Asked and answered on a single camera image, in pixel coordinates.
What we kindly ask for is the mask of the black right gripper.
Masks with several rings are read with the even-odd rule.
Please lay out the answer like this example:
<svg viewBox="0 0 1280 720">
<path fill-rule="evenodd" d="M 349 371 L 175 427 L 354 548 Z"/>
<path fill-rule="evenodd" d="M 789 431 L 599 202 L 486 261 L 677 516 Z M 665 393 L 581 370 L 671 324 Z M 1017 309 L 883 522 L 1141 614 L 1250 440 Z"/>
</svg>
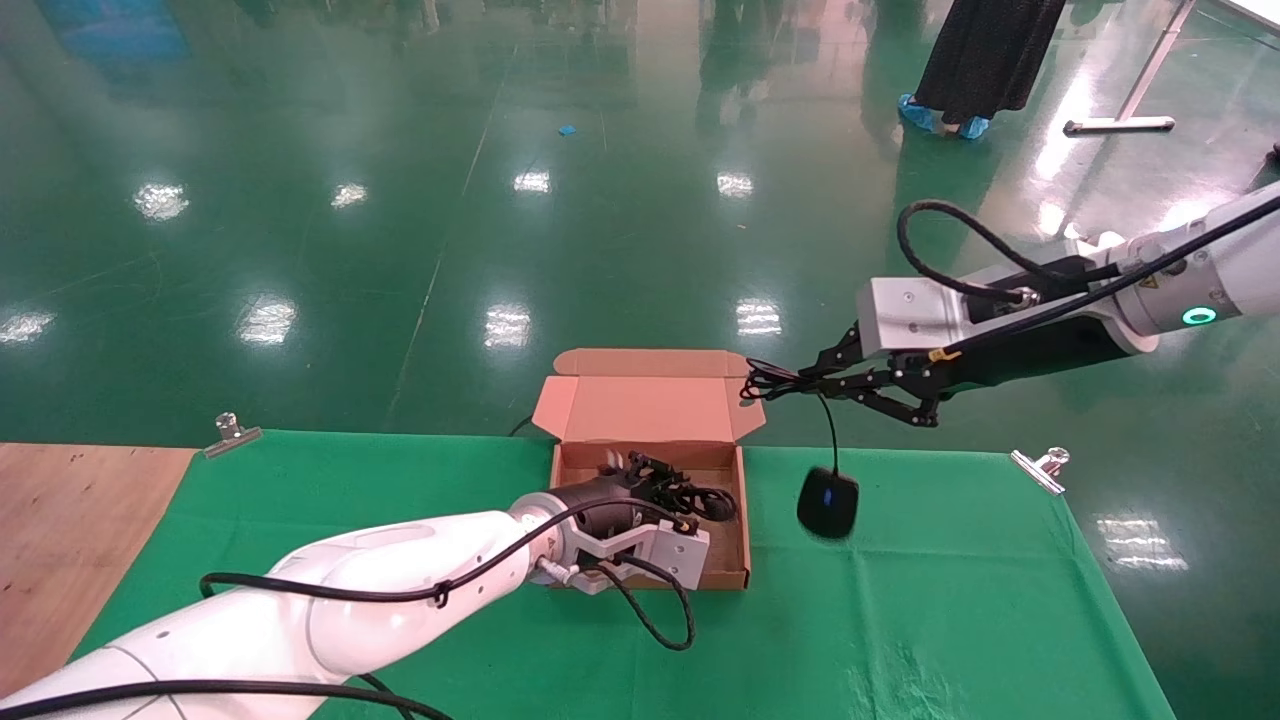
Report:
<svg viewBox="0 0 1280 720">
<path fill-rule="evenodd" d="M 924 354 L 892 354 L 887 372 L 831 377 L 863 363 L 860 331 L 851 325 L 835 346 L 819 351 L 800 375 L 750 373 L 745 400 L 772 401 L 787 395 L 849 400 L 910 427 L 934 428 L 940 423 L 941 396 L 1130 356 L 1132 351 L 1111 337 L 1102 320 L 1060 320 L 1006 334 L 966 350 L 950 363 L 931 365 Z"/>
</svg>

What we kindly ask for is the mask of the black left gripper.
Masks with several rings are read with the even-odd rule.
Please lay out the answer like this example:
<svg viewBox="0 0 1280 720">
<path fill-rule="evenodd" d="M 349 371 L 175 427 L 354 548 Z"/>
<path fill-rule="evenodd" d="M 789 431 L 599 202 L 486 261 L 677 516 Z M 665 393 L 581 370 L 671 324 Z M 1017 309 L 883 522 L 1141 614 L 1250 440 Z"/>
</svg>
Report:
<svg viewBox="0 0 1280 720">
<path fill-rule="evenodd" d="M 611 500 L 611 503 L 580 509 L 570 520 L 564 520 L 562 527 L 564 529 L 572 527 L 580 533 L 600 541 L 634 529 L 644 521 L 646 507 L 637 503 L 618 503 L 620 498 L 637 501 L 632 491 L 653 493 L 646 501 L 673 515 L 707 516 L 699 492 L 691 489 L 694 487 L 691 478 L 668 462 L 645 454 L 628 454 L 625 486 L 616 478 L 591 478 L 556 487 L 556 497 L 567 509 L 596 500 Z"/>
</svg>

